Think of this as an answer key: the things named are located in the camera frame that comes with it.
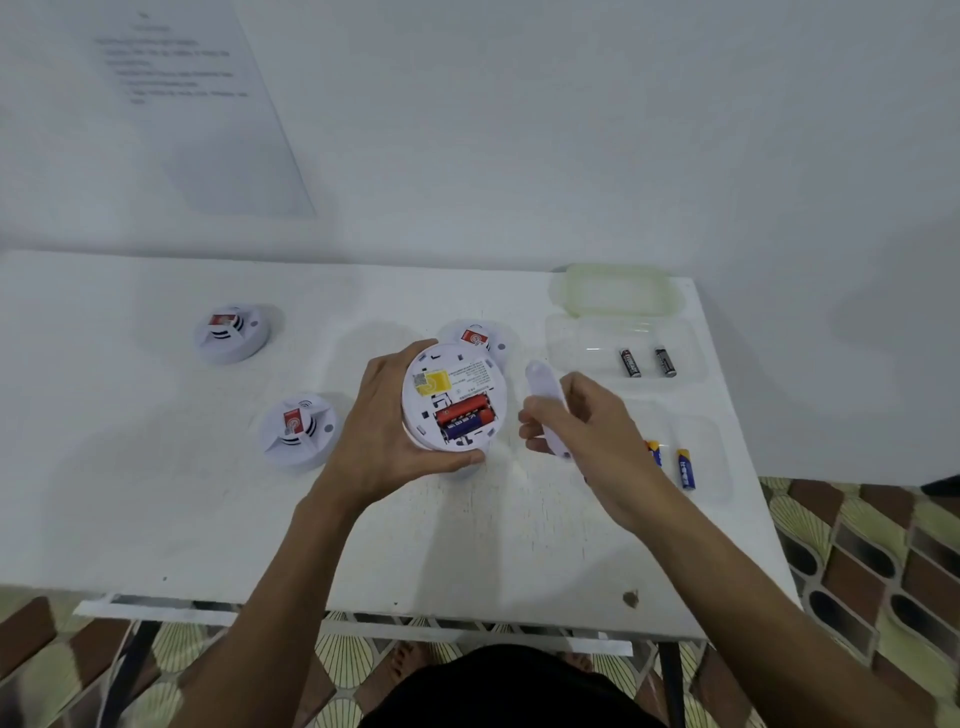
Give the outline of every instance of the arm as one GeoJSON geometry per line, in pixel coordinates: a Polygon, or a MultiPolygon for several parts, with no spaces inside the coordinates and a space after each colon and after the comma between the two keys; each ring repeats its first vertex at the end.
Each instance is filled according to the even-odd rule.
{"type": "Polygon", "coordinates": [[[607,512],[653,553],[769,725],[924,724],[674,487],[620,398],[576,373],[563,385],[570,411],[527,398],[520,436],[529,449],[549,452],[542,425],[557,432],[607,512]]]}
{"type": "Polygon", "coordinates": [[[367,366],[326,467],[297,505],[283,542],[237,621],[188,689],[172,728],[293,724],[333,573],[366,507],[403,484],[483,461],[483,452],[429,452],[403,431],[407,366],[435,340],[367,366]]]}

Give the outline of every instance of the black shorts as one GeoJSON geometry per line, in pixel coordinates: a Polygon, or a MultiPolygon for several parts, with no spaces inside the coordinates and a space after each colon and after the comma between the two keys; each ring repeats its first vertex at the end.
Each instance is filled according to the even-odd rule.
{"type": "Polygon", "coordinates": [[[614,725],[662,728],[609,679],[531,647],[481,647],[418,670],[371,711],[377,726],[614,725]]]}

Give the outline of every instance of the paper sheet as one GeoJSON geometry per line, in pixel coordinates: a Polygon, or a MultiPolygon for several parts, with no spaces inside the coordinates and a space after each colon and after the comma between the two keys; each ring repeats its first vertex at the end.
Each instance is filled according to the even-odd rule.
{"type": "Polygon", "coordinates": [[[229,0],[48,2],[191,208],[315,214],[229,0]]]}

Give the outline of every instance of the white smoke detector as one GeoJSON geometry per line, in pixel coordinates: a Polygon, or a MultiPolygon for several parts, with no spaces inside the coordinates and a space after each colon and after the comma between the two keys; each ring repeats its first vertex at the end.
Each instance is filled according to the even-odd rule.
{"type": "Polygon", "coordinates": [[[485,346],[435,344],[407,369],[402,405],[422,448],[486,451],[507,416],[507,382],[485,346]]]}
{"type": "Polygon", "coordinates": [[[260,423],[260,446],[275,465],[305,472],[326,461],[339,434],[333,406],[303,393],[271,407],[260,423]]]}
{"type": "Polygon", "coordinates": [[[255,305],[217,308],[193,329],[197,353],[211,364],[234,364],[257,353],[270,337],[270,321],[255,305]]]}
{"type": "Polygon", "coordinates": [[[507,357],[513,348],[508,341],[506,332],[497,324],[481,323],[470,319],[453,321],[440,329],[437,339],[443,344],[463,342],[475,347],[482,347],[490,352],[493,361],[501,369],[507,367],[507,357]]]}

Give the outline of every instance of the hand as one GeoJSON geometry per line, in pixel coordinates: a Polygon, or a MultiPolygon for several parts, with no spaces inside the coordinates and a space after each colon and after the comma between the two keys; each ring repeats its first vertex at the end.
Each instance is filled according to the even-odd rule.
{"type": "Polygon", "coordinates": [[[400,486],[432,473],[452,473],[484,461],[482,450],[437,452],[414,445],[403,429],[400,391],[407,367],[436,339],[415,341],[402,352],[367,364],[360,392],[340,440],[314,484],[357,513],[400,486]]]}
{"type": "Polygon", "coordinates": [[[677,495],[627,413],[623,400],[593,379],[571,372],[560,380],[570,408],[528,397],[520,410],[520,437],[527,448],[550,452],[541,435],[550,427],[573,455],[584,480],[614,521],[642,529],[641,516],[677,495]]]}

